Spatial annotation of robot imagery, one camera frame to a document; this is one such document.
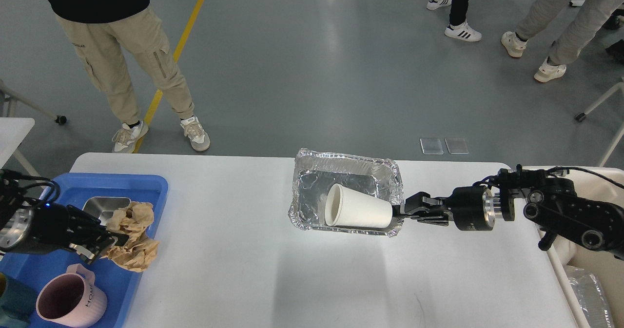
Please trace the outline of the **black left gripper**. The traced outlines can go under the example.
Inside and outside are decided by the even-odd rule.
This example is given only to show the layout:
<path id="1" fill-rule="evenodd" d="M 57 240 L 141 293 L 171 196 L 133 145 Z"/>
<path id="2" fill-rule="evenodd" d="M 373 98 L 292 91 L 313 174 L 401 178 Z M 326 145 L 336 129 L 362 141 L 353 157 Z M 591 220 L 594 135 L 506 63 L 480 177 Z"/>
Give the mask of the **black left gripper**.
<path id="1" fill-rule="evenodd" d="M 107 257 L 112 246 L 128 241 L 129 235 L 107 230 L 100 219 L 79 208 L 44 204 L 35 210 L 17 210 L 1 230 L 0 248 L 18 254 L 74 251 L 85 264 L 93 264 Z"/>

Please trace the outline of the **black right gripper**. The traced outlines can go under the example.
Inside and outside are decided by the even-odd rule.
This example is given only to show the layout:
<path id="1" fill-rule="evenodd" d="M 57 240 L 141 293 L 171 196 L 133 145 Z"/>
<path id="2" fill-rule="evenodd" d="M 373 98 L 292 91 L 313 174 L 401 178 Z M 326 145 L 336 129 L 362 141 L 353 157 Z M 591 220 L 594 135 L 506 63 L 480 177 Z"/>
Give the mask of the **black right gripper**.
<path id="1" fill-rule="evenodd" d="M 454 222 L 461 231 L 490 231 L 497 219 L 515 221 L 513 199 L 506 191 L 492 191 L 486 186 L 458 187 L 449 197 L 449 208 L 447 198 L 418 192 L 402 206 L 393 205 L 393 217 L 444 227 Z"/>

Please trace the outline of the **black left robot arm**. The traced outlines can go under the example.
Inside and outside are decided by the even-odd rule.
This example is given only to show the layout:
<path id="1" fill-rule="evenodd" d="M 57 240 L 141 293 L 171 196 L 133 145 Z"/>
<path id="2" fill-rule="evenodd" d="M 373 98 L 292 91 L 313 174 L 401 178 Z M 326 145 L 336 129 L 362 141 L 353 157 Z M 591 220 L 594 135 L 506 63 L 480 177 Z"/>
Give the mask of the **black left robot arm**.
<path id="1" fill-rule="evenodd" d="M 74 252 L 86 264 L 123 247 L 129 235 L 107 230 L 100 219 L 72 205 L 58 204 L 60 186 L 38 175 L 2 170 L 0 248 L 3 253 Z"/>

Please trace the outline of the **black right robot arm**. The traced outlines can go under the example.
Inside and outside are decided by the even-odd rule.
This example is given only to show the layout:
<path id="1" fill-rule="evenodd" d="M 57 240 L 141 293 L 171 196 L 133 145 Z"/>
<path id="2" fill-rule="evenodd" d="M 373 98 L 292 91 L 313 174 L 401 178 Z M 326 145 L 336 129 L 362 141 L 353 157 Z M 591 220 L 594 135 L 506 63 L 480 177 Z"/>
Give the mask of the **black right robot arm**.
<path id="1" fill-rule="evenodd" d="M 447 226 L 453 222 L 461 231 L 491 231 L 496 219 L 515 219 L 515 199 L 523 199 L 524 217 L 544 232 L 538 246 L 547 251 L 557 237 L 563 237 L 594 252 L 624 256 L 623 208 L 611 202 L 579 197 L 573 181 L 565 177 L 572 167 L 548 170 L 501 169 L 495 175 L 457 187 L 448 197 L 414 194 L 392 206 L 397 219 Z"/>

